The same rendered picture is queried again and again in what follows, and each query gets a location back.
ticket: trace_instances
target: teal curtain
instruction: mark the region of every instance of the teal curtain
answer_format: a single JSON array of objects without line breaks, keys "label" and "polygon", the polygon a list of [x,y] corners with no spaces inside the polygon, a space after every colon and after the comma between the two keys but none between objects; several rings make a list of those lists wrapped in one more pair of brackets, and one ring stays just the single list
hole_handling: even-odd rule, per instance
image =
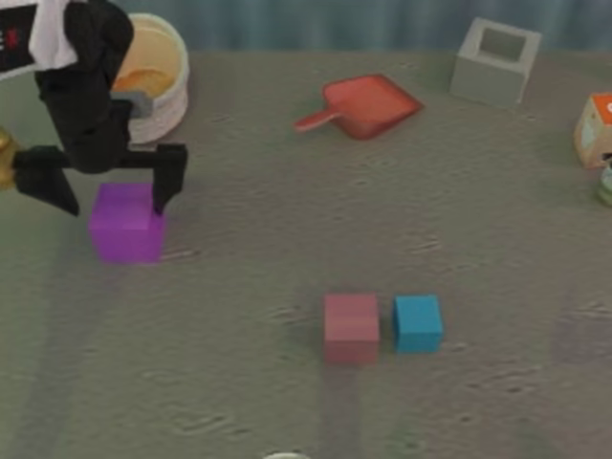
[{"label": "teal curtain", "polygon": [[475,16],[612,49],[612,0],[116,0],[169,20],[192,50],[455,49]]}]

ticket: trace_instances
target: red dustpan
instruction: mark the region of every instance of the red dustpan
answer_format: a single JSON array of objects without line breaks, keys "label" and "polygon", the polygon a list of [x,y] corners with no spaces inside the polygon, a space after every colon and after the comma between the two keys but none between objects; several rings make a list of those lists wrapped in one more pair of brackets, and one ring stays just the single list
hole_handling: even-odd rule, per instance
[{"label": "red dustpan", "polygon": [[365,141],[415,114],[424,105],[383,75],[358,76],[323,88],[325,110],[299,120],[299,132],[331,121],[353,139]]}]

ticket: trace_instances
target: table surface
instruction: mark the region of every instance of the table surface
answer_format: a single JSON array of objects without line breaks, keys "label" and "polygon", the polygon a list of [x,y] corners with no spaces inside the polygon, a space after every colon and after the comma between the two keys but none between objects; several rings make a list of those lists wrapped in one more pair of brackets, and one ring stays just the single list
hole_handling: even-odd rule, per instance
[{"label": "table surface", "polygon": [[[74,219],[0,216],[0,457],[563,459],[612,448],[612,210],[572,131],[611,55],[542,55],[514,111],[448,94],[445,53],[192,55],[164,262],[97,261]],[[426,109],[370,142],[298,135],[331,80]],[[30,76],[0,124],[55,142]],[[103,180],[70,179],[85,209]],[[378,364],[321,362],[321,299],[375,292]],[[439,353],[395,355],[391,298],[436,294]]]}]

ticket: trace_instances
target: blue block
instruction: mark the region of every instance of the blue block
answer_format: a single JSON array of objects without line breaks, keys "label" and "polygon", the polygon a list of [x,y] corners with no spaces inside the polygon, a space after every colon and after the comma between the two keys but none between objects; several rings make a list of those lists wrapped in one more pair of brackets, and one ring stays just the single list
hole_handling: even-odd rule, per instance
[{"label": "blue block", "polygon": [[436,295],[396,296],[393,328],[397,352],[435,352],[440,347],[444,325]]}]

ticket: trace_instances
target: purple block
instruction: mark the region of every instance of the purple block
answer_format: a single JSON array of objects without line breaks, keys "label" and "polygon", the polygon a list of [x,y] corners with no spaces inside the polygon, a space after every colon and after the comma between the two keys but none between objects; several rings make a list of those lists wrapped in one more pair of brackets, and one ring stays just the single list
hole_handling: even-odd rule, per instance
[{"label": "purple block", "polygon": [[164,245],[164,217],[153,210],[150,184],[103,184],[89,232],[99,257],[111,263],[155,263]]}]

